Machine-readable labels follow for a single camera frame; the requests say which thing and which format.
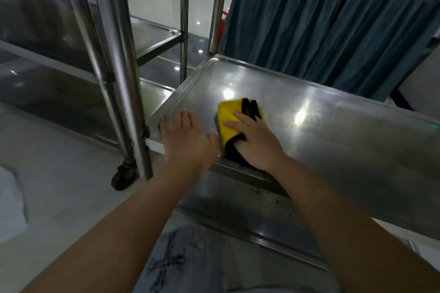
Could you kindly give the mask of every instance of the yellow and black cloth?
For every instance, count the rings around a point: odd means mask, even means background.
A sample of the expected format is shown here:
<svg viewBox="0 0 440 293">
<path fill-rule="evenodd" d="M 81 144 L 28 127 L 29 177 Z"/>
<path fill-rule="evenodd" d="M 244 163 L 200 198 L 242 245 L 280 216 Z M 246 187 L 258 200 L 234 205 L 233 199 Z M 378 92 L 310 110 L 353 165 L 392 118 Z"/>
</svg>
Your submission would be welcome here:
<svg viewBox="0 0 440 293">
<path fill-rule="evenodd" d="M 241 156 L 234 146 L 237 140 L 246 140 L 246 136 L 243 133 L 239 133 L 234 129 L 228 128 L 223 124 L 223 120 L 238 121 L 238 119 L 232 113 L 234 110 L 241 112 L 256 120 L 256 117 L 264 120 L 263 112 L 256 100 L 249 100 L 247 98 L 240 100 L 224 101 L 217 106 L 217 117 L 219 132 L 222 139 L 222 145 L 226 158 L 243 166 L 251 167 L 249 163 Z"/>
</svg>

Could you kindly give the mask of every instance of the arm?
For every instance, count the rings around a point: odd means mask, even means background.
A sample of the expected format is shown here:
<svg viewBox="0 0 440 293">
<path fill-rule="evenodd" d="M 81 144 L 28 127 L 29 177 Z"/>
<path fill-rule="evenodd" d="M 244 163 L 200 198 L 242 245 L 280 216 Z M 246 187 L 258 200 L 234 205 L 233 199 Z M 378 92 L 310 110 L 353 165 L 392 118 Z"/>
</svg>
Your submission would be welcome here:
<svg viewBox="0 0 440 293">
<path fill-rule="evenodd" d="M 214 162 L 217 135 L 203 133 L 192 113 L 161 121 L 166 165 L 102 219 L 22 291 L 131 292 L 163 226 L 191 183 Z"/>
<path fill-rule="evenodd" d="M 440 273 L 303 164 L 288 157 L 267 126 L 234 112 L 223 123 L 244 133 L 235 146 L 287 191 L 346 292 L 438 292 Z"/>
</svg>

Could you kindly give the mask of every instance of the person's right arm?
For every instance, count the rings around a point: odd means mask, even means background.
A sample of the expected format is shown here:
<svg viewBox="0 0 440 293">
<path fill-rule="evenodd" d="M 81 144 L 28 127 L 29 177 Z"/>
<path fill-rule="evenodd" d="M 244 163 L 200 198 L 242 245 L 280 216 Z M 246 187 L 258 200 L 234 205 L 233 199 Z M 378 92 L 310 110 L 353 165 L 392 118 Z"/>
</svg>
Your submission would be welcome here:
<svg viewBox="0 0 440 293">
<path fill-rule="evenodd" d="M 295 202 L 346 292 L 440 292 L 440 273 L 359 208 L 288 157 L 261 119 L 239 112 L 223 123 L 246 141 L 235 146 L 270 173 Z"/>
</svg>

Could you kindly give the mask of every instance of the person's left hand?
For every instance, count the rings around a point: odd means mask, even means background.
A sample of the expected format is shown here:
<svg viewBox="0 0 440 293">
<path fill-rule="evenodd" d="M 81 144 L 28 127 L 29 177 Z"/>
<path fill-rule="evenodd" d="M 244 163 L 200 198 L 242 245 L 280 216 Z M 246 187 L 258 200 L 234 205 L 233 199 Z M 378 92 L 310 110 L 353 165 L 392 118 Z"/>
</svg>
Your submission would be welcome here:
<svg viewBox="0 0 440 293">
<path fill-rule="evenodd" d="M 203 132 L 193 112 L 178 111 L 172 129 L 163 118 L 159 128 L 168 162 L 195 169 L 199 175 L 214 163 L 220 150 L 218 135 Z"/>
</svg>

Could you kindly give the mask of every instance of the person's left arm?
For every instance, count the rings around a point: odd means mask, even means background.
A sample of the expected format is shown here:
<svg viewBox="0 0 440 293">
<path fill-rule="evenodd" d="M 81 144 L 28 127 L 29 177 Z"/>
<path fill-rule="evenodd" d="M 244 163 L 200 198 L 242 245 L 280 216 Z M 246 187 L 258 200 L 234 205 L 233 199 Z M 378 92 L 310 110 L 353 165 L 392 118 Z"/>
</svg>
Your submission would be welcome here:
<svg viewBox="0 0 440 293">
<path fill-rule="evenodd" d="M 160 123 L 166 165 L 102 219 L 22 293 L 130 293 L 182 195 L 214 162 L 217 135 L 204 133 L 192 113 L 178 112 L 170 130 Z"/>
</svg>

